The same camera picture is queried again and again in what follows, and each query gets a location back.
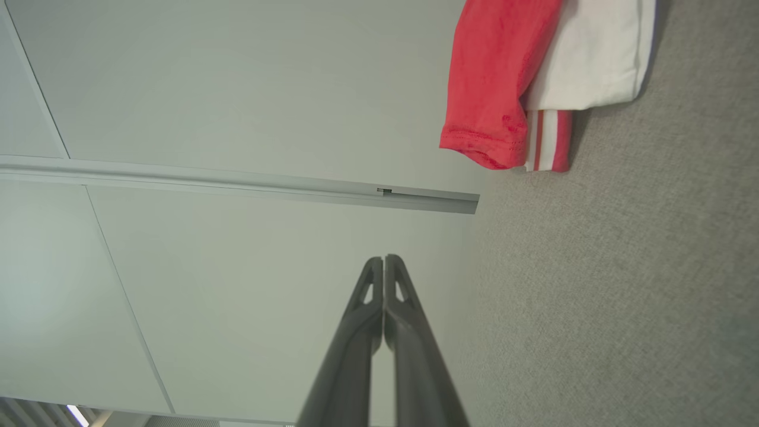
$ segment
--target panel seam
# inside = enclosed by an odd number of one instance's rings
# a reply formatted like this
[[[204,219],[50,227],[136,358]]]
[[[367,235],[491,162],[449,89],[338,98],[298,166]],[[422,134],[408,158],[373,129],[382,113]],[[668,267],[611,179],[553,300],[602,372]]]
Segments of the panel seam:
[[[156,362],[153,360],[153,355],[150,353],[150,349],[147,346],[147,342],[145,341],[145,336],[143,335],[142,329],[140,328],[140,323],[137,321],[137,316],[134,314],[134,309],[132,308],[132,303],[129,300],[129,295],[127,294],[126,288],[124,288],[124,282],[121,281],[121,275],[118,273],[118,268],[116,267],[115,261],[113,261],[113,255],[111,254],[111,249],[108,246],[108,241],[106,240],[106,234],[102,231],[102,226],[100,225],[100,218],[97,216],[97,211],[95,210],[95,204],[93,203],[92,196],[90,196],[90,190],[86,185],[82,185],[84,187],[84,191],[87,193],[87,199],[90,201],[90,207],[93,210],[93,215],[95,216],[95,222],[97,223],[98,230],[100,231],[100,238],[103,245],[106,247],[106,251],[108,252],[108,258],[111,261],[111,266],[113,268],[114,273],[116,274],[116,278],[118,279],[118,284],[121,287],[121,293],[124,296],[124,301],[127,304],[127,308],[129,308],[129,315],[132,320],[132,324],[134,325],[135,330],[137,331],[137,338],[140,341],[140,344],[143,347],[143,351],[145,352],[145,356],[147,357],[148,363],[150,364],[150,368],[153,370],[153,375],[156,377],[156,381],[158,382],[158,386],[161,389],[161,394],[163,394],[163,398],[166,400],[166,405],[168,405],[168,410],[171,411],[171,413],[176,414],[176,411],[174,410],[174,405],[172,404],[171,398],[168,396],[168,392],[166,391],[166,386],[163,384],[163,380],[161,379],[161,375],[158,372],[158,368],[156,367]]]
[[[42,97],[42,104],[45,105],[45,109],[47,110],[48,117],[52,121],[52,125],[55,128],[55,132],[58,134],[58,140],[61,142],[61,146],[63,147],[63,153],[65,154],[67,158],[71,158],[71,155],[68,153],[68,147],[66,147],[66,143],[63,141],[63,135],[61,135],[61,129],[58,127],[58,123],[55,122],[55,117],[52,116],[52,111],[50,111],[50,105],[47,102],[47,99],[45,98],[45,93],[43,92],[43,87],[39,85],[39,79],[37,78],[37,74],[34,73],[34,68],[32,67],[32,62],[29,60],[29,55],[27,54],[27,49],[24,47],[24,42],[21,40],[21,35],[18,33],[18,28],[16,28],[16,23],[13,21],[13,15],[11,15],[11,9],[8,7],[8,0],[3,1],[3,5],[5,6],[5,11],[8,13],[8,18],[11,20],[10,24],[13,27],[13,31],[16,33],[16,40],[18,40],[18,47],[20,47],[21,52],[24,54],[24,59],[27,60],[27,64],[29,65],[29,71],[32,73],[32,77],[34,77],[34,84],[37,86],[37,90],[39,91],[39,95]]]

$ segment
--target gray carpet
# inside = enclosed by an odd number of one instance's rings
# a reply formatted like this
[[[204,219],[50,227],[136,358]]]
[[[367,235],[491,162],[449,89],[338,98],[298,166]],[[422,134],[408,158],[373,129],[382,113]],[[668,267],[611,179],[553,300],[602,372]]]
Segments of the gray carpet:
[[[491,176],[439,339],[472,425],[759,425],[759,2],[657,13],[570,172]]]

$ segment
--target striped cloth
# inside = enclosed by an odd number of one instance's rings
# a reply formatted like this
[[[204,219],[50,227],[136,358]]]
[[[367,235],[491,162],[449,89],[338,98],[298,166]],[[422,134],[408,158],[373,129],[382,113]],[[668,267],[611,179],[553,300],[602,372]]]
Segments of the striped cloth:
[[[572,138],[572,111],[546,109],[527,111],[528,172],[569,170],[569,140]]]

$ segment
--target fabric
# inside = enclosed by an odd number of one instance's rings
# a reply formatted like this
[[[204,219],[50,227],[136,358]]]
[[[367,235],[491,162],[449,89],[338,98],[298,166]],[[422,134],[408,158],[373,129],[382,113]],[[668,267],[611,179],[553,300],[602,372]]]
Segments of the fabric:
[[[565,0],[526,109],[632,101],[648,67],[656,0]]]
[[[567,173],[489,174],[436,337],[471,425],[759,425],[759,2],[657,7]]]
[[[523,166],[520,104],[559,20],[561,0],[467,0],[458,20],[440,147],[489,169]]]
[[[569,170],[569,140],[572,138],[572,112],[554,109],[527,111],[528,172]]]

